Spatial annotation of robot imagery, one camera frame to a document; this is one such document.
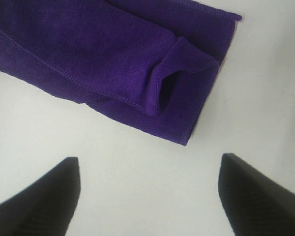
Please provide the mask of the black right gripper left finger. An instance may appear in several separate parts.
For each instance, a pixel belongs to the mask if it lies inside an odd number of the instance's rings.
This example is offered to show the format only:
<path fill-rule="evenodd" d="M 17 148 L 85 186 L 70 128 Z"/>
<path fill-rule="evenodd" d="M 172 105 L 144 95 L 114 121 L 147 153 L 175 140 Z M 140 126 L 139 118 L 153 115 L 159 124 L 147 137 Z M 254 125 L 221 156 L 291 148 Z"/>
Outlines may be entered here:
<path fill-rule="evenodd" d="M 0 204 L 0 236 L 63 236 L 81 191 L 79 161 L 68 157 Z"/>

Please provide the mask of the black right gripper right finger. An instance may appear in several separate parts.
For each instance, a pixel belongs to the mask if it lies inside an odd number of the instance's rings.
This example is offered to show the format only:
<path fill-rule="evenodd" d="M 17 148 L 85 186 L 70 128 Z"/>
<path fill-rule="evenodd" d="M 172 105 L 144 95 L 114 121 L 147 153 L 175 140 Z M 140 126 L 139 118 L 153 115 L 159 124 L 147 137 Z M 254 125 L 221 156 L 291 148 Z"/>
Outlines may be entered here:
<path fill-rule="evenodd" d="M 295 194 L 233 153 L 222 155 L 218 193 L 236 236 L 295 236 Z"/>

